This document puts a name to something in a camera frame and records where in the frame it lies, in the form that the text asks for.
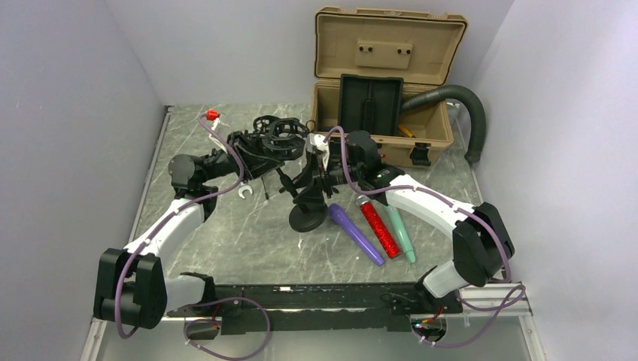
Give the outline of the black shock mount tripod stand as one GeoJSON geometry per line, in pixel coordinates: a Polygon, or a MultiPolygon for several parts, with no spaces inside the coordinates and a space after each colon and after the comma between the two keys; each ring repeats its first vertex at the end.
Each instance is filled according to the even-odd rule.
{"type": "MultiPolygon", "coordinates": [[[[264,153],[263,158],[265,160],[265,169],[264,169],[265,174],[273,170],[279,171],[281,167],[284,165],[284,162],[282,160],[279,160],[275,157],[274,150],[271,148],[272,144],[274,143],[273,138],[275,136],[274,136],[274,132],[271,132],[269,129],[271,126],[276,124],[279,120],[280,118],[274,115],[264,115],[264,116],[260,116],[256,118],[253,121],[253,127],[254,127],[253,136],[258,138],[257,146],[264,153]]],[[[261,180],[263,184],[265,199],[266,201],[268,201],[269,194],[267,191],[266,182],[264,180],[264,175],[262,177],[259,177],[259,179],[261,180]]]]}

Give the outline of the black round base stand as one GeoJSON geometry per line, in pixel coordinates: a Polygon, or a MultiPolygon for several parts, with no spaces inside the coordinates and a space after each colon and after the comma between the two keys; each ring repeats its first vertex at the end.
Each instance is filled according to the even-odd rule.
{"type": "Polygon", "coordinates": [[[282,185],[280,191],[288,192],[293,198],[288,222],[294,231],[301,233],[318,228],[327,218],[319,160],[310,145],[312,136],[307,125],[299,119],[276,117],[266,127],[264,141],[266,148],[273,151],[277,159],[305,159],[304,166],[295,177],[289,177],[281,169],[277,170],[282,185]]]}

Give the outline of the purple microphone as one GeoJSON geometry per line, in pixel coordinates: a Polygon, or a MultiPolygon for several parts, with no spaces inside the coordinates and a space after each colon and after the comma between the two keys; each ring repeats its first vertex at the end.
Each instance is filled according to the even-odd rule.
{"type": "Polygon", "coordinates": [[[337,204],[328,206],[328,214],[333,222],[338,224],[354,243],[377,266],[384,265],[384,258],[372,245],[371,241],[355,225],[354,221],[346,214],[345,209],[337,204]]]}

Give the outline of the red glitter microphone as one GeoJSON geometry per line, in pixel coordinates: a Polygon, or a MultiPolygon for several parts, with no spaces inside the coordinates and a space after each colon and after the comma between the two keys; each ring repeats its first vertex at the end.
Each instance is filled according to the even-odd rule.
{"type": "Polygon", "coordinates": [[[377,237],[384,252],[390,259],[396,258],[402,253],[400,246],[394,240],[390,230],[386,227],[379,213],[376,211],[372,200],[368,196],[358,196],[357,207],[361,210],[373,233],[377,237]]]}

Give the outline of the teal microphone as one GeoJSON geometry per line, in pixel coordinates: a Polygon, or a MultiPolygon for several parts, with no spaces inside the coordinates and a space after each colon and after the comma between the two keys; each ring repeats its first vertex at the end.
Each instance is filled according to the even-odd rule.
{"type": "Polygon", "coordinates": [[[416,261],[415,252],[412,246],[412,241],[409,237],[409,234],[406,230],[403,219],[400,216],[399,211],[393,206],[385,207],[386,213],[390,218],[390,222],[392,223],[393,229],[396,233],[396,237],[399,243],[399,246],[402,252],[406,255],[406,258],[411,264],[414,264],[416,261]]]}

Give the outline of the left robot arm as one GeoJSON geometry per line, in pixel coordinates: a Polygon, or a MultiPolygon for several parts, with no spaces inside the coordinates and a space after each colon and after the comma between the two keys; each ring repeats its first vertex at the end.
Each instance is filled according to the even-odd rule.
{"type": "Polygon", "coordinates": [[[134,329],[152,329],[169,311],[187,306],[210,314],[216,305],[214,279],[184,272],[168,279],[162,260],[214,212],[223,194],[209,181],[229,174],[252,181],[301,157],[308,130],[232,132],[209,154],[178,154],[169,162],[175,196],[167,211],[122,249],[108,248],[99,259],[93,315],[134,329]]]}

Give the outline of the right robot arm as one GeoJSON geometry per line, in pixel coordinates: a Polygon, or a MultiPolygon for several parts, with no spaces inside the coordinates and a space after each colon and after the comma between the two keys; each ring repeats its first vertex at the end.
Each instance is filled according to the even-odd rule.
{"type": "Polygon", "coordinates": [[[378,146],[366,131],[346,135],[340,126],[326,135],[310,133],[305,140],[309,176],[296,181],[300,191],[296,210],[316,212],[340,185],[348,185],[360,199],[410,213],[434,226],[452,244],[453,256],[429,270],[416,283],[415,304],[424,312],[439,307],[444,296],[463,287],[483,287],[511,280],[510,259],[515,248],[497,208],[455,200],[416,181],[401,169],[381,160],[378,146]]]}

